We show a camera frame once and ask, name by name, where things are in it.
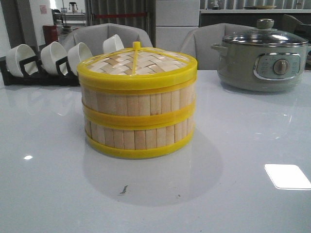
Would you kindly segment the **grey chair right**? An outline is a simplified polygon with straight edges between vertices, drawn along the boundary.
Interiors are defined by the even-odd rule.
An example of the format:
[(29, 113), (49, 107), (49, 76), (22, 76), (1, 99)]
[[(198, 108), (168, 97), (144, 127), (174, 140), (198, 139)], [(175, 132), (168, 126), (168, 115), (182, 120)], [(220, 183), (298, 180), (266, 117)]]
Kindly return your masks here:
[(219, 53), (211, 46), (221, 43), (222, 38), (226, 35), (249, 29), (251, 29), (250, 26), (230, 23), (199, 27), (186, 35), (179, 51), (196, 58), (199, 70), (216, 70)]

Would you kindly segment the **white bowl right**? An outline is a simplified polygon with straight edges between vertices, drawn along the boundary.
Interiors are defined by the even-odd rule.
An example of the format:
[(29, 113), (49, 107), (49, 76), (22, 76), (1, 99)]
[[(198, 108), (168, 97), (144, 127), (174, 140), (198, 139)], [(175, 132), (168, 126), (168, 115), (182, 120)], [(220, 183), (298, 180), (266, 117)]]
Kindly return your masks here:
[(112, 53), (124, 49), (123, 42), (119, 35), (115, 34), (103, 42), (103, 52)]

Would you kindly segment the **bamboo steamer tray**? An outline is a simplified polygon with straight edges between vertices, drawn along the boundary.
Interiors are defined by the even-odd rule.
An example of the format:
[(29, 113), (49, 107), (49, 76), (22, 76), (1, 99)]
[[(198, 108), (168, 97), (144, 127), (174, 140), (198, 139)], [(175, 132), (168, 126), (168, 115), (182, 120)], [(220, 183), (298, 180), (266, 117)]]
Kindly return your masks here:
[(173, 125), (193, 115), (195, 81), (137, 92), (83, 86), (83, 111), (88, 120), (115, 129)]
[(97, 151), (125, 159), (154, 158), (188, 144), (194, 133), (194, 116), (170, 126), (146, 130), (121, 130), (85, 119), (88, 143)]

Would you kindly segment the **white cabinet background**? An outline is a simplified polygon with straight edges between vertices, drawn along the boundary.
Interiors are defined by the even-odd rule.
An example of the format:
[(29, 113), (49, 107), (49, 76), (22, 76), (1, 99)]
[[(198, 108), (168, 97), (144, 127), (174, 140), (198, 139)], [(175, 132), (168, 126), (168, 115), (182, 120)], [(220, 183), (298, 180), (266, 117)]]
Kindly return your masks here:
[(199, 0), (155, 2), (155, 47), (178, 51), (188, 32), (199, 26)]

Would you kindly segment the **white bowl far left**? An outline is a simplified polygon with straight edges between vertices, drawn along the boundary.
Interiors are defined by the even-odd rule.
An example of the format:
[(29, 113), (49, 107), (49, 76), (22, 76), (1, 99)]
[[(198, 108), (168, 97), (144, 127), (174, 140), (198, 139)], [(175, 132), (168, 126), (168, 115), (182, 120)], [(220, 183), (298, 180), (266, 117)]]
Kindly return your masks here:
[(23, 77), (19, 62), (35, 56), (32, 48), (26, 44), (20, 44), (7, 52), (6, 65), (10, 73), (15, 77)]

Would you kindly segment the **grey chair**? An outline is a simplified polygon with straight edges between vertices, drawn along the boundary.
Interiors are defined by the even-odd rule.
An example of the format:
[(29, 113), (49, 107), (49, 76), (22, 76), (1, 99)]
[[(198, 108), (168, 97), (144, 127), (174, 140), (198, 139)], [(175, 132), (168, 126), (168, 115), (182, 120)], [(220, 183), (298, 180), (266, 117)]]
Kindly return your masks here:
[(211, 46), (221, 43), (222, 38), (226, 35), (249, 29), (251, 29), (250, 26), (230, 23), (199, 27), (186, 35), (179, 51), (196, 58), (199, 70), (216, 70), (219, 53)]
[(153, 47), (144, 30), (113, 23), (81, 27), (69, 33), (61, 45), (66, 51), (69, 51), (75, 45), (83, 42), (93, 55), (99, 55), (103, 54), (103, 42), (116, 34), (125, 48), (131, 48), (135, 41), (139, 41), (142, 47)]

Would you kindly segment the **woven bamboo steamer lid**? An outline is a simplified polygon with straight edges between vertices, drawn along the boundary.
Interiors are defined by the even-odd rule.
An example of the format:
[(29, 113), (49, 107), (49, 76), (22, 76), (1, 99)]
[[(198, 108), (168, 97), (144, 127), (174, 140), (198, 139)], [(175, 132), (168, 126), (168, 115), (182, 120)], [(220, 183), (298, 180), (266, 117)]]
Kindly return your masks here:
[(141, 47), (136, 41), (131, 48), (82, 61), (77, 72), (80, 85), (95, 90), (156, 93), (195, 82), (197, 60), (179, 52)]

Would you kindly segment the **grey chair left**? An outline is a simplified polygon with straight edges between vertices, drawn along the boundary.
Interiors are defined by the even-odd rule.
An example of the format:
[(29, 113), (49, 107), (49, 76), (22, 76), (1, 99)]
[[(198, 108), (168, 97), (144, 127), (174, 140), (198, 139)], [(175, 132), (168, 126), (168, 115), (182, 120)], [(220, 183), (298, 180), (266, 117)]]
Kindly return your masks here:
[(99, 55), (103, 54), (103, 42), (116, 34), (125, 48), (131, 48), (135, 41), (139, 41), (142, 47), (153, 47), (144, 30), (113, 23), (81, 27), (69, 33), (61, 45), (66, 51), (69, 51), (75, 45), (83, 42), (93, 55)]

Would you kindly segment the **white bowl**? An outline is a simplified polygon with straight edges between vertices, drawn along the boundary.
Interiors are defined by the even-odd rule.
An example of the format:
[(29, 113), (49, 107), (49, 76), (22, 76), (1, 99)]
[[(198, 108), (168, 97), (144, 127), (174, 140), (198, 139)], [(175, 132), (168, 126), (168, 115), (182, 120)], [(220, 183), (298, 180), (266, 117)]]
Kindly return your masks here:
[(92, 56), (93, 55), (89, 47), (83, 42), (80, 42), (79, 44), (71, 48), (68, 51), (68, 62), (69, 62), (69, 66), (70, 66), (72, 73), (75, 76), (78, 76), (78, 73), (77, 73), (78, 64)]
[(7, 52), (6, 65), (10, 73), (15, 77), (23, 77), (19, 62), (35, 56), (32, 48), (26, 44), (20, 44)]
[(115, 34), (103, 42), (103, 52), (112, 53), (124, 49), (123, 42), (119, 35)]
[(64, 47), (56, 41), (47, 45), (41, 51), (43, 68), (51, 75), (58, 75), (55, 63), (64, 57), (67, 57), (67, 52)]

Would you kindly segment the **red cylinder bin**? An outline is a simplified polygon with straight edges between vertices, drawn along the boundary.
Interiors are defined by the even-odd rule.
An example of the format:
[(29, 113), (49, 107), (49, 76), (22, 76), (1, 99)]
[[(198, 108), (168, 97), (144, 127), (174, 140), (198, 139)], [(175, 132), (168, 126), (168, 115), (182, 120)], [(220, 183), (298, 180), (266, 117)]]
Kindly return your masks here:
[(46, 46), (51, 44), (52, 42), (58, 42), (56, 25), (43, 25), (42, 28)]

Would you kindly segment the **glass pot lid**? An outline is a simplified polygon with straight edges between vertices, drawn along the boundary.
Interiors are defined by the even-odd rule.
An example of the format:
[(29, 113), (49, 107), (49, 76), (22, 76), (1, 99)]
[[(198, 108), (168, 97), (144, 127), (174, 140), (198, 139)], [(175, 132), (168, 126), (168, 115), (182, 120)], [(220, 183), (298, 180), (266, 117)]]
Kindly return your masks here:
[(290, 32), (274, 29), (274, 20), (262, 18), (257, 20), (257, 27), (236, 32), (223, 37), (223, 41), (234, 44), (294, 47), (308, 45), (308, 40)]

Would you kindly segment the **black bowl rack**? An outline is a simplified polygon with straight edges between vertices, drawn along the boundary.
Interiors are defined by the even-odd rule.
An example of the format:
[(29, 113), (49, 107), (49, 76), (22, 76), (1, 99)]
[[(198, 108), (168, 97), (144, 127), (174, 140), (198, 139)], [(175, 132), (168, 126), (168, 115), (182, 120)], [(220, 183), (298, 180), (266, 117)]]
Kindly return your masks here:
[(58, 75), (51, 75), (43, 68), (39, 57), (35, 55), (19, 62), (23, 77), (15, 77), (7, 69), (6, 56), (3, 56), (0, 58), (0, 71), (4, 85), (80, 85), (78, 77), (70, 69), (67, 57), (56, 61), (55, 64)]

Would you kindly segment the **grey electric cooking pot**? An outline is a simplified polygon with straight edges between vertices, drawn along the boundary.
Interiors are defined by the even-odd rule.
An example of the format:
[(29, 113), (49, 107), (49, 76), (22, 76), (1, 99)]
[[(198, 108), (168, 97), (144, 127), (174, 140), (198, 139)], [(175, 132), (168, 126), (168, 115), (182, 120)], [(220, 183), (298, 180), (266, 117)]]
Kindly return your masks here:
[(302, 81), (308, 45), (267, 47), (233, 43), (213, 44), (219, 52), (218, 76), (240, 89), (277, 92), (295, 88)]

